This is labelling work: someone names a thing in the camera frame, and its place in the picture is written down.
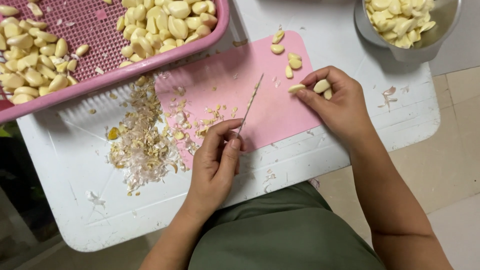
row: knife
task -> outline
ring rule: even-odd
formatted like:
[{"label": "knife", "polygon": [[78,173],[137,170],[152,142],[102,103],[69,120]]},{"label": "knife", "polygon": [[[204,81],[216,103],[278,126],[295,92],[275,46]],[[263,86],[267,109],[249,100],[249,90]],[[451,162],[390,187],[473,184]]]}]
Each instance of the knife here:
[{"label": "knife", "polygon": [[248,102],[247,113],[245,114],[245,117],[243,117],[243,120],[241,122],[241,126],[239,128],[238,133],[237,133],[237,138],[240,135],[240,132],[241,132],[241,129],[243,128],[243,125],[245,124],[245,119],[247,119],[248,112],[250,111],[250,106],[252,105],[253,99],[257,95],[258,88],[260,87],[260,83],[262,82],[262,80],[264,78],[264,75],[265,75],[265,73],[262,74],[262,77],[260,77],[260,81],[258,81],[257,85],[255,85],[255,91],[253,92],[253,95],[250,98],[250,101]]}]

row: pink cutting board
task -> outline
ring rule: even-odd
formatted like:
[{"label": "pink cutting board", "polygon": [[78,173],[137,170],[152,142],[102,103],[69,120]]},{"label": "pink cutting board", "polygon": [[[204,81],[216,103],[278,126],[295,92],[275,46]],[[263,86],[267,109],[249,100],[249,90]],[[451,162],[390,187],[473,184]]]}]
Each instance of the pink cutting board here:
[{"label": "pink cutting board", "polygon": [[[235,118],[242,118],[255,85],[265,73],[241,132],[248,146],[247,152],[319,126],[318,115],[295,95],[288,93],[290,86],[298,84],[312,72],[301,36],[294,31],[286,31],[280,42],[285,51],[279,55],[270,50],[272,37],[171,70],[167,78],[159,76],[155,90],[164,111],[169,111],[171,99],[176,98],[174,104],[187,100],[184,111],[190,114],[188,120],[192,124],[195,120],[212,119],[213,115],[205,108],[215,110],[217,104],[227,106],[226,110],[219,110],[225,116],[224,120],[232,119],[234,107],[238,107]],[[303,67],[294,71],[292,79],[285,76],[289,52],[299,54],[303,60]],[[186,90],[183,97],[173,93],[172,89],[179,86]],[[176,125],[173,117],[167,118],[167,121],[170,127]],[[202,145],[203,140],[194,136],[195,130],[192,128],[184,132],[188,132],[195,143]],[[192,155],[184,150],[184,143],[180,141],[177,145],[184,163],[191,168]]]}]

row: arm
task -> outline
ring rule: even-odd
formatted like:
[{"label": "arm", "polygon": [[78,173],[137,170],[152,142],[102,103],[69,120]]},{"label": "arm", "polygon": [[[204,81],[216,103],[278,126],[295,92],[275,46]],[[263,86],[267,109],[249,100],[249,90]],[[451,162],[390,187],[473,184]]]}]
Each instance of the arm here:
[{"label": "arm", "polygon": [[148,253],[140,270],[187,269],[204,223],[225,201],[233,177],[238,174],[239,152],[246,146],[231,130],[240,125],[241,119],[234,119],[208,130],[202,147],[193,158],[192,183],[185,202]]},{"label": "arm", "polygon": [[393,165],[368,116],[361,85],[335,67],[308,75],[327,79],[330,101],[310,90],[298,97],[317,111],[350,152],[355,187],[375,251],[389,270],[452,270],[420,204]]}]

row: pink plastic basket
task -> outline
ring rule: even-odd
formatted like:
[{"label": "pink plastic basket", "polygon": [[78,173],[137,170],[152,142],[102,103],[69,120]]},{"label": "pink plastic basket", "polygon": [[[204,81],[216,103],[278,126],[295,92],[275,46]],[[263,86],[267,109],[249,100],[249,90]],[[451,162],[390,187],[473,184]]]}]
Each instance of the pink plastic basket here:
[{"label": "pink plastic basket", "polygon": [[[125,59],[120,49],[129,44],[122,32],[116,31],[118,17],[126,9],[119,0],[107,5],[102,0],[41,0],[37,4],[44,16],[36,19],[27,0],[2,0],[2,4],[16,7],[21,11],[18,19],[33,19],[48,24],[47,31],[63,37],[69,45],[69,54],[82,44],[90,45],[89,51],[78,61],[72,76],[80,83],[30,102],[13,106],[6,98],[10,93],[0,90],[0,123],[53,106],[60,102],[95,91],[115,82],[150,71],[165,64],[195,54],[218,42],[225,33],[229,22],[228,0],[214,0],[217,6],[218,24],[212,34],[179,48],[155,55],[143,61],[118,68]],[[99,67],[105,74],[98,74]]]}]

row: stainless steel pot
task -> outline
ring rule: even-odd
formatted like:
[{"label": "stainless steel pot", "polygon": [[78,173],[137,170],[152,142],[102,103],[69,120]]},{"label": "stainless steel pot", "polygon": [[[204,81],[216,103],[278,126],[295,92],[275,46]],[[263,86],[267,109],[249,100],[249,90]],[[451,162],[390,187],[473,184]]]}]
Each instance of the stainless steel pot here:
[{"label": "stainless steel pot", "polygon": [[362,36],[380,47],[389,48],[400,62],[424,63],[433,60],[444,40],[452,33],[460,18],[461,0],[435,0],[435,8],[430,11],[432,21],[437,24],[421,34],[421,40],[413,47],[402,49],[386,42],[373,28],[368,19],[365,0],[355,4],[355,24]]}]

